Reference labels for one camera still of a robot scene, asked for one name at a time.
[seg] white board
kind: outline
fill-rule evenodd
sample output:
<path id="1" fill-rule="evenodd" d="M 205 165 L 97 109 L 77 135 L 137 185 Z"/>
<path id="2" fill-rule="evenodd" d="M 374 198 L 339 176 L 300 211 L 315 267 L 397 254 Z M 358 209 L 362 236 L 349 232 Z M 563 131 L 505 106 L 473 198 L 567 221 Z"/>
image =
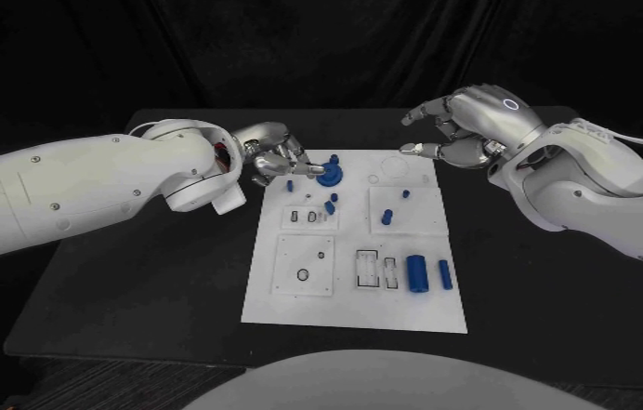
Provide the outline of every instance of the white board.
<path id="1" fill-rule="evenodd" d="M 466 333 L 458 260 L 455 262 L 452 258 L 433 161 L 404 157 L 397 151 L 309 151 L 316 163 L 328 162 L 332 154 L 339 155 L 345 172 L 335 187 L 323 187 L 315 179 L 303 176 L 292 176 L 276 179 L 266 189 L 241 322 Z M 287 190 L 289 179 L 293 180 L 293 192 Z M 410 190 L 409 198 L 403 196 L 404 190 Z M 332 193 L 339 195 L 335 215 L 328 217 L 332 220 L 321 223 L 321 227 L 306 221 L 298 227 L 292 222 L 293 211 L 312 210 L 312 207 L 322 210 Z M 394 210 L 391 226 L 381 222 L 383 207 Z M 295 247 L 300 250 L 290 260 L 277 251 L 286 235 L 287 240 L 295 237 Z M 315 235 L 316 243 L 309 244 L 296 238 L 298 235 Z M 319 248 L 318 243 L 329 241 L 322 237 L 332 237 L 332 249 Z M 321 251 L 325 252 L 323 258 L 319 258 Z M 365 264 L 358 251 L 377 251 L 377 264 L 371 259 Z M 426 293 L 409 290 L 407 257 L 411 255 L 426 257 Z M 445 290 L 440 259 L 449 261 L 452 290 Z M 312 272 L 310 280 L 302 282 L 296 279 L 302 269 L 309 271 L 306 266 L 319 273 L 315 279 L 321 283 L 316 285 L 308 284 Z M 370 273 L 365 287 L 358 287 L 360 266 Z M 374 269 L 381 276 L 380 287 L 368 287 L 368 284 L 377 284 L 371 278 Z M 329 271 L 332 287 L 326 291 L 329 284 L 321 277 Z M 393 278 L 397 279 L 397 289 L 387 287 Z M 285 281 L 290 282 L 289 290 L 282 290 L 280 286 L 276 292 L 274 286 Z"/>

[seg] robotic arm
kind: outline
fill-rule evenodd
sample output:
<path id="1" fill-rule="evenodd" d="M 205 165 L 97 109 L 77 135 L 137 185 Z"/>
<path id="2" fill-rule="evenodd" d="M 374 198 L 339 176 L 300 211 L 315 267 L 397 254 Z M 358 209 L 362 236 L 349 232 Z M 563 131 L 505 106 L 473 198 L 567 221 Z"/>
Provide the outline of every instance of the robotic arm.
<path id="1" fill-rule="evenodd" d="M 264 186 L 280 175 L 325 173 L 280 123 L 233 134 L 199 120 L 146 125 L 140 138 L 65 140 L 0 156 L 0 254 L 133 218 L 159 194 L 178 212 L 212 204 L 223 215 L 246 204 L 244 164 Z"/>
<path id="2" fill-rule="evenodd" d="M 583 119 L 547 127 L 525 101 L 492 85 L 423 103 L 403 124 L 427 117 L 450 142 L 410 143 L 403 154 L 489 167 L 489 181 L 543 229 L 584 231 L 643 259 L 643 160 L 616 138 L 643 139 Z"/>

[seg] white robotic arm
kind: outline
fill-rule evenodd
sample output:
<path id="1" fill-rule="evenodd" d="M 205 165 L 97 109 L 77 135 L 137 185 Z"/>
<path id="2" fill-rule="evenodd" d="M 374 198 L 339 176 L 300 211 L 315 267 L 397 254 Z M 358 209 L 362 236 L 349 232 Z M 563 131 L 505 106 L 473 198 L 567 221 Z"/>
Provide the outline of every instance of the white robotic arm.
<path id="1" fill-rule="evenodd" d="M 261 185 L 277 175 L 325 173 L 277 123 L 230 134 L 198 120 L 165 120 L 142 138 L 65 140 L 0 156 L 0 254 L 133 218 L 159 194 L 175 211 L 212 203 L 223 215 L 246 204 L 237 180 L 251 162 Z"/>
<path id="2" fill-rule="evenodd" d="M 643 160 L 616 138 L 576 119 L 547 127 L 530 105 L 498 86 L 469 86 L 413 109 L 404 125 L 436 117 L 447 144 L 409 144 L 401 153 L 463 168 L 489 166 L 521 212 L 547 231 L 584 231 L 643 259 Z"/>

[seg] table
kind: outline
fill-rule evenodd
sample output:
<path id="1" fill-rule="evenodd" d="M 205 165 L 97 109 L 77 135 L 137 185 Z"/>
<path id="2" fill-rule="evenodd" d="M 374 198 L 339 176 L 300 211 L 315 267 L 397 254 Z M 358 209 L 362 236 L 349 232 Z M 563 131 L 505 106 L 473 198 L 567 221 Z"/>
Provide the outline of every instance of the table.
<path id="1" fill-rule="evenodd" d="M 309 148 L 391 149 L 443 141 L 407 110 L 145 110 L 236 130 L 274 120 Z M 537 108 L 547 123 L 573 112 Z M 406 350 L 545 381 L 643 385 L 643 263 L 580 232 L 541 230 L 483 170 L 436 164 L 468 335 L 240 322 L 263 190 L 223 217 L 169 210 L 65 240 L 6 342 L 14 355 L 261 366 L 322 350 Z"/>

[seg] blue cylindrical object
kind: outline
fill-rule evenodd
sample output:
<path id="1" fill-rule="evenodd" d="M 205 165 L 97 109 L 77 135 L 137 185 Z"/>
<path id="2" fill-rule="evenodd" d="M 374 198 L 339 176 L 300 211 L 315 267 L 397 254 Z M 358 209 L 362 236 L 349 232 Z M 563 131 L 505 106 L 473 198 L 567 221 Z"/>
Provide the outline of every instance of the blue cylindrical object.
<path id="1" fill-rule="evenodd" d="M 334 187 L 342 181 L 342 177 L 345 176 L 342 172 L 342 167 L 339 164 L 332 164 L 331 162 L 322 165 L 326 168 L 326 173 L 322 176 L 318 176 L 318 182 L 325 187 Z"/>
<path id="2" fill-rule="evenodd" d="M 329 212 L 329 215 L 335 213 L 335 205 L 331 201 L 325 203 L 326 211 Z"/>
<path id="3" fill-rule="evenodd" d="M 407 257 L 409 289 L 411 292 L 429 292 L 426 258 L 422 255 Z"/>
<path id="4" fill-rule="evenodd" d="M 385 215 L 383 215 L 383 224 L 385 226 L 391 225 L 391 220 L 393 220 L 393 210 L 385 210 Z"/>
<path id="5" fill-rule="evenodd" d="M 452 283 L 452 272 L 449 271 L 449 261 L 446 259 L 442 259 L 439 261 L 440 266 L 440 275 L 443 276 L 443 287 L 445 289 L 453 289 L 453 283 Z"/>

